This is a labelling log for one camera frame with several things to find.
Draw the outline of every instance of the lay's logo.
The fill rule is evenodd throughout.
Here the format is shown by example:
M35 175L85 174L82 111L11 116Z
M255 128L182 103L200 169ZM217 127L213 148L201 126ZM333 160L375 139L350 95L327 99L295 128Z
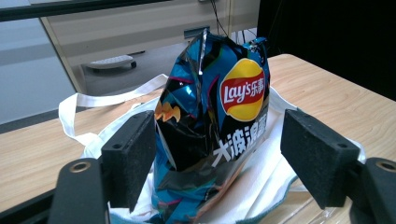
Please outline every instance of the lay's logo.
M265 78L253 60L242 59L220 84L220 98L227 115L239 121L251 121L262 109Z

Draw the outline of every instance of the wooden table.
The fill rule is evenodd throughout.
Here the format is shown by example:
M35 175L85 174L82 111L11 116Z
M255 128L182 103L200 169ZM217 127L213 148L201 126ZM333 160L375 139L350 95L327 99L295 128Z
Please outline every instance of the wooden table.
M363 144L367 157L396 161L396 102L292 55L276 56L269 64L271 85L286 100ZM146 102L160 93L80 112L77 134L99 133L136 101ZM0 134L0 142L0 211L53 189L59 170L83 150L66 137L58 119ZM348 223L349 206L347 201L346 207L336 208L331 223ZM322 218L321 212L309 193L290 193L263 223L309 223Z

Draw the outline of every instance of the dark background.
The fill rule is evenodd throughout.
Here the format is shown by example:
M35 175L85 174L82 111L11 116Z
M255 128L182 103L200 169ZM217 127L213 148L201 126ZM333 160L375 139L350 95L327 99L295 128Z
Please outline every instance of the dark background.
M258 36L396 101L396 7L386 0L262 0Z

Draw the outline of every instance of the wall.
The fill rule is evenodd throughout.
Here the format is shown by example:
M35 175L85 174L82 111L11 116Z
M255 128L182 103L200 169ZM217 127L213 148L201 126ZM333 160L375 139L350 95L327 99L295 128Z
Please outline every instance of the wall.
M39 19L0 22L0 124L56 110L74 92Z
M262 0L258 35L289 53L396 101L396 7L384 1Z

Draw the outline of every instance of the lay's chip bag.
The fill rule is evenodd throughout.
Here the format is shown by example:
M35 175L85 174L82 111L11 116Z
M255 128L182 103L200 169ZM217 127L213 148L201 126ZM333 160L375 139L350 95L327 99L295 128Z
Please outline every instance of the lay's chip bag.
M262 141L270 86L264 41L240 46L203 31L178 56L155 110L157 220L193 223Z

